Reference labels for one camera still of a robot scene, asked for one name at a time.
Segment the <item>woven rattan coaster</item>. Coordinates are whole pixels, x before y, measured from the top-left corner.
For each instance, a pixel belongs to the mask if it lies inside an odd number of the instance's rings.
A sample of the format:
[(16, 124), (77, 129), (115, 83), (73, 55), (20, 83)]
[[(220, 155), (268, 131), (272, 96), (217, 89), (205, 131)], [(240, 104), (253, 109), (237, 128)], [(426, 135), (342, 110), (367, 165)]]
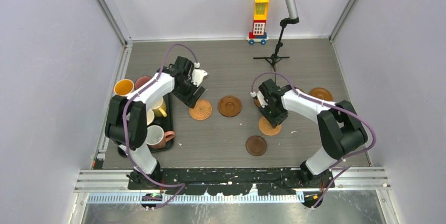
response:
[(208, 100), (197, 100), (194, 108), (189, 108), (189, 114), (191, 118), (195, 120), (205, 120), (212, 113), (212, 105)]
[(259, 130), (266, 136), (274, 136), (280, 133), (281, 125), (273, 127), (265, 117), (261, 117), (258, 123)]

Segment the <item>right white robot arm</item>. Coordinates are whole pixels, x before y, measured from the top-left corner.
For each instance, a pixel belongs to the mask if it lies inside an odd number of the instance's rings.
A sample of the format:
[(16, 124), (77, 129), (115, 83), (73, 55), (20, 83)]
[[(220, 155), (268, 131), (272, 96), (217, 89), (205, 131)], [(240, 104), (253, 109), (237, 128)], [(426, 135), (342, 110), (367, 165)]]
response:
[(282, 124), (290, 112), (314, 121), (319, 129), (321, 147), (305, 160), (298, 171), (299, 181), (314, 187), (337, 161), (346, 157), (368, 141), (367, 133), (352, 104), (326, 101), (305, 94), (292, 85), (277, 86), (272, 80), (264, 81), (258, 91), (250, 95), (260, 103), (259, 112), (273, 128)]

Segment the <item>black tripod microphone stand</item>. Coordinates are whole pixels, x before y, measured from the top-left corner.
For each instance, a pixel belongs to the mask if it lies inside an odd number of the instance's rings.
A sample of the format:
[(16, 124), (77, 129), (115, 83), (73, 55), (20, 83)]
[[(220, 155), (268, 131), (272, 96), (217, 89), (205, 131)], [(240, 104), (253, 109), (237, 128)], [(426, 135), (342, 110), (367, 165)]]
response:
[(277, 41), (274, 53), (271, 54), (271, 56), (269, 56), (269, 57), (253, 57), (253, 59), (255, 59), (255, 60), (263, 59), (263, 60), (265, 60), (271, 66), (271, 68), (273, 69), (273, 72), (276, 72), (276, 65), (277, 65), (277, 63), (280, 62), (282, 59), (290, 58), (289, 56), (279, 56), (278, 55), (281, 47), (283, 46), (282, 36), (283, 36), (284, 30), (285, 30), (285, 28), (289, 24), (293, 25), (293, 24), (297, 24), (297, 23), (299, 23), (299, 17), (296, 17), (296, 18), (287, 17), (287, 18), (282, 19), (280, 21), (281, 31), (280, 31), (280, 35), (279, 35), (279, 38), (278, 38), (278, 41)]

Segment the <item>white mug terracotta handle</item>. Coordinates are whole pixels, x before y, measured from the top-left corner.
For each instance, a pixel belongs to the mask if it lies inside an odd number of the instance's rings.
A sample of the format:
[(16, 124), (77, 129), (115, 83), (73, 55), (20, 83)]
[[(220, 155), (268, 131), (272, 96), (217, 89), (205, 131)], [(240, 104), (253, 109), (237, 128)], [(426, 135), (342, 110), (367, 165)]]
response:
[(174, 139), (176, 133), (172, 130), (164, 131), (162, 127), (152, 125), (147, 128), (145, 143), (153, 149), (162, 149), (168, 141)]

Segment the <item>cream white mug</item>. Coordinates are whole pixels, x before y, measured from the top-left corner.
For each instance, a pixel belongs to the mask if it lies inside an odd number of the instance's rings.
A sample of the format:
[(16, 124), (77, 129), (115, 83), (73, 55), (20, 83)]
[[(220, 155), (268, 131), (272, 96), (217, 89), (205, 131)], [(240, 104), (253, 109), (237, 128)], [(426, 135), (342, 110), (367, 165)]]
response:
[(146, 123), (147, 123), (147, 126), (149, 126), (150, 124), (152, 124), (153, 121), (154, 121), (154, 119), (155, 119), (154, 111), (151, 110), (151, 109), (149, 109), (149, 110), (146, 112)]

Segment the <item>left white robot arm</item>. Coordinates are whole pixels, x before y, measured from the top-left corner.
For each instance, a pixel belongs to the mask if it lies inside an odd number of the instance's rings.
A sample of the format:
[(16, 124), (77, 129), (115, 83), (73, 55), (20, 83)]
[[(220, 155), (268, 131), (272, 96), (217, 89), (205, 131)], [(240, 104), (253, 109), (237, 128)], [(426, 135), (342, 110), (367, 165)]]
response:
[(134, 166), (135, 181), (148, 189), (161, 183), (160, 164), (153, 157), (146, 141), (154, 134), (148, 131), (147, 112), (164, 96), (172, 93), (187, 107), (193, 108), (205, 91), (201, 86), (208, 73), (198, 62), (178, 56), (169, 66), (135, 91), (113, 96), (109, 101), (105, 136), (125, 151)]

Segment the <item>white mug yellow handle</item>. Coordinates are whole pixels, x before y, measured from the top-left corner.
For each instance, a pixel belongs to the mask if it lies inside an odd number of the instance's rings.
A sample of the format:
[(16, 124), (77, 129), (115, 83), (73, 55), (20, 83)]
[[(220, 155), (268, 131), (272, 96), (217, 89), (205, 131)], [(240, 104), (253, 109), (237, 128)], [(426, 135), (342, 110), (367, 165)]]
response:
[(160, 98), (154, 105), (152, 105), (151, 110), (155, 117), (167, 117), (167, 106), (163, 98)]

